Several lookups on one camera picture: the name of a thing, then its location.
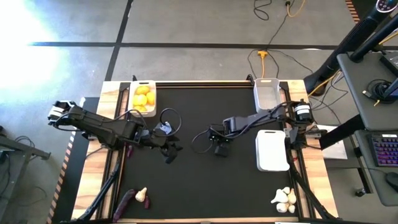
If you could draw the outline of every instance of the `garlic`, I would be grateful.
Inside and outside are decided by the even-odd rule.
[[[282,189],[282,191],[288,195],[290,193],[290,187],[285,187],[284,189]]]
[[[290,213],[294,213],[294,210],[296,210],[296,206],[294,206],[294,205],[289,205],[289,207],[287,208],[287,210],[288,210]]]
[[[287,211],[287,207],[289,203],[278,203],[276,204],[276,210],[280,213],[285,213]]]
[[[276,190],[275,198],[271,201],[271,203],[275,203],[275,202],[286,203],[288,201],[289,201],[289,199],[287,198],[287,195],[281,189],[278,189],[278,190]]]
[[[289,203],[291,203],[292,205],[293,205],[294,203],[296,203],[297,198],[296,198],[296,195],[294,194],[294,189],[292,189],[292,190],[290,191],[290,194],[288,194],[287,198],[288,198]]]
[[[143,202],[145,200],[145,193],[147,192],[147,188],[144,187],[142,190],[138,191],[136,194],[136,200],[139,202]]]

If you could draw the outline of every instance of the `gray floor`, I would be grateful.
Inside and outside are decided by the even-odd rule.
[[[295,19],[287,19],[273,44],[336,45],[354,26],[344,0],[309,0]],[[0,123],[10,137],[29,136],[38,148],[52,152],[49,161],[34,160],[19,189],[21,202],[40,198],[34,186],[45,189],[46,200],[31,207],[12,205],[7,220],[43,223],[58,179],[69,134],[47,125],[47,114],[55,100],[79,101],[99,96],[112,48],[23,47],[26,42],[114,42],[126,0],[26,1],[14,2],[5,26],[12,37],[0,55]],[[205,42],[266,44],[285,15],[282,1],[266,9],[270,20],[261,21],[252,12],[252,0],[135,0],[123,42]],[[242,80],[250,73],[246,57],[251,49],[140,49],[122,48],[112,80]],[[283,50],[312,70],[329,56],[327,50]],[[280,79],[301,79],[309,71],[278,52]],[[261,61],[250,58],[257,76]],[[266,77],[276,76],[276,66],[266,58]],[[344,80],[337,87],[347,90]],[[342,93],[332,90],[325,103]],[[344,122],[357,111],[350,95],[331,106]],[[331,111],[314,112],[321,124],[336,124]],[[361,187],[355,170],[329,171],[333,195],[341,218],[355,221],[394,223],[397,207],[384,207],[377,195],[353,196]]]

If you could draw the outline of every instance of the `wooden table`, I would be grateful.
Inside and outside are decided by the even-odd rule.
[[[304,82],[302,80],[284,80],[284,81],[288,82],[289,84],[291,100],[299,101],[300,99],[304,99],[305,101],[308,101]],[[228,82],[248,82],[248,81],[228,81]],[[98,114],[109,118],[114,118],[116,101],[119,94],[119,86],[120,82],[104,82],[97,109]],[[122,103],[122,105],[126,105],[126,100],[127,98],[123,98],[124,103]],[[311,146],[319,147],[319,142],[315,139],[308,139],[308,144]],[[88,147],[87,153],[93,152],[99,147],[100,144],[98,142],[91,142]],[[92,203],[92,201],[100,191],[104,175],[106,155],[107,155],[107,150],[99,151],[91,155],[85,161],[72,218],[78,218],[80,215],[82,215],[86,210],[86,208]],[[303,149],[303,157],[305,161],[305,168],[307,171],[308,181],[311,190],[313,191],[315,196],[319,199],[319,201],[322,203],[322,205],[325,206],[325,208],[332,215],[337,217],[338,214],[336,210],[336,205],[331,191],[328,173],[326,171],[322,151],[318,149],[305,148]],[[111,190],[112,189],[108,191],[108,194],[105,198],[105,203],[103,207],[104,217],[108,215],[108,210],[109,210],[108,206],[109,206],[109,198]],[[306,198],[304,197],[302,189],[299,189],[299,191],[300,191],[300,201],[303,206],[304,216],[309,217]],[[275,218],[211,218],[205,220],[204,219],[200,220],[199,219],[193,219],[193,220],[124,219],[120,221],[124,223],[128,222],[135,223],[135,222],[294,222],[297,220],[298,219],[294,217],[293,218],[275,217]]]

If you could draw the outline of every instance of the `purple keyboard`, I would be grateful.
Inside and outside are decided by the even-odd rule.
[[[372,134],[372,155],[377,166],[398,167],[398,137],[395,134]]]

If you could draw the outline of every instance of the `lemon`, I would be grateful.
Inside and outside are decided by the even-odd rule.
[[[155,105],[155,93],[154,92],[147,93],[147,101],[148,101],[148,104]]]
[[[134,95],[134,96],[133,96],[133,98],[132,98],[132,105],[133,105],[133,106],[140,105],[140,104],[139,104],[139,97],[138,97],[138,95]]]
[[[147,111],[147,108],[145,106],[135,106],[134,109],[140,111],[140,112],[145,112]]]
[[[146,95],[148,92],[150,92],[149,86],[139,86],[136,89],[136,94],[137,95],[141,95],[141,94]]]
[[[147,97],[144,94],[137,95],[137,97],[134,97],[134,105],[144,106],[145,104],[147,104]]]

